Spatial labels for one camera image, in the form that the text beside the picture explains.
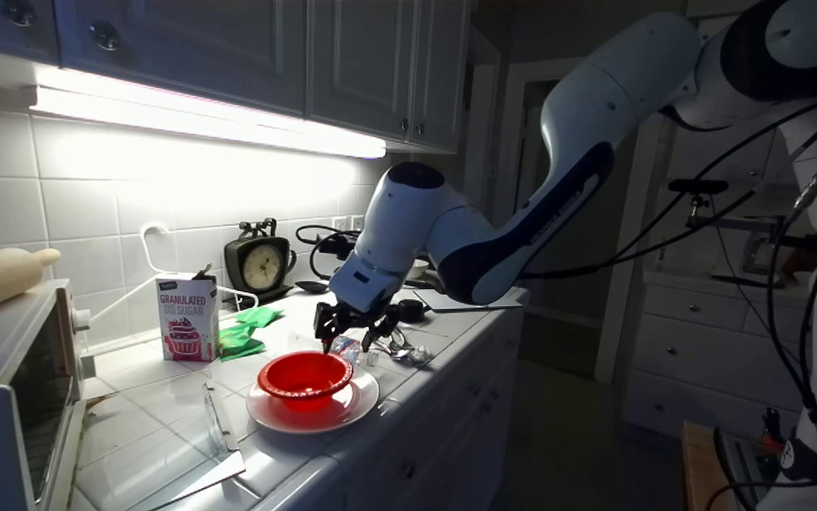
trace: alarm clock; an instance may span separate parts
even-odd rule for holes
[[[255,293],[261,304],[282,297],[291,288],[283,281],[295,267],[295,250],[276,234],[276,219],[241,220],[238,229],[225,246],[231,283]]]

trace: tile backsplash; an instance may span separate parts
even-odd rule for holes
[[[298,250],[291,278],[306,278],[309,246],[298,223],[357,215],[390,158],[335,158],[191,137],[31,115],[0,91],[0,246],[58,246],[55,276],[71,278],[76,307],[95,314],[154,273],[139,229],[162,269],[193,273],[213,264],[223,283],[223,246],[238,220],[279,219]],[[154,293],[119,301],[91,337],[108,340],[156,325]]]

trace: microwave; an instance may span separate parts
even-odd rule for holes
[[[83,401],[68,281],[0,304],[0,508],[68,508]]]

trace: red bowl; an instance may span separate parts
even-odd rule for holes
[[[291,408],[327,405],[353,381],[353,366],[342,354],[291,351],[258,372],[258,385]]]

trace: under-cabinet light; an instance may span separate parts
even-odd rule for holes
[[[291,151],[357,158],[386,156],[383,139],[357,129],[79,70],[38,70],[28,108],[55,115]]]

